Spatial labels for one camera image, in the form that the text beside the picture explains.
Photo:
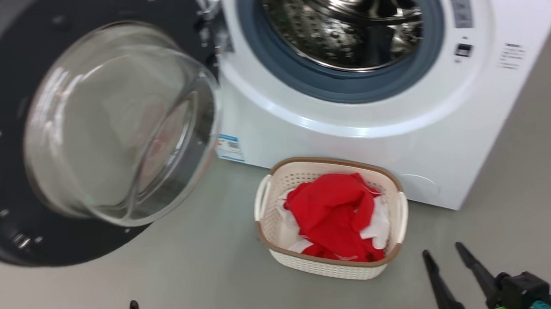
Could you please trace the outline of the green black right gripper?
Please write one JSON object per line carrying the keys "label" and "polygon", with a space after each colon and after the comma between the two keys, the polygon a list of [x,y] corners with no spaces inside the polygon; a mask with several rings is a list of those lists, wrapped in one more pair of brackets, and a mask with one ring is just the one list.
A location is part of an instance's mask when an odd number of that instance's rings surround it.
{"label": "green black right gripper", "polygon": [[[484,293],[488,309],[551,309],[550,283],[530,272],[522,272],[515,276],[501,273],[493,277],[463,243],[455,245],[464,265],[473,273]],[[466,309],[455,299],[442,279],[440,268],[431,253],[424,250],[422,257],[437,308]]]}

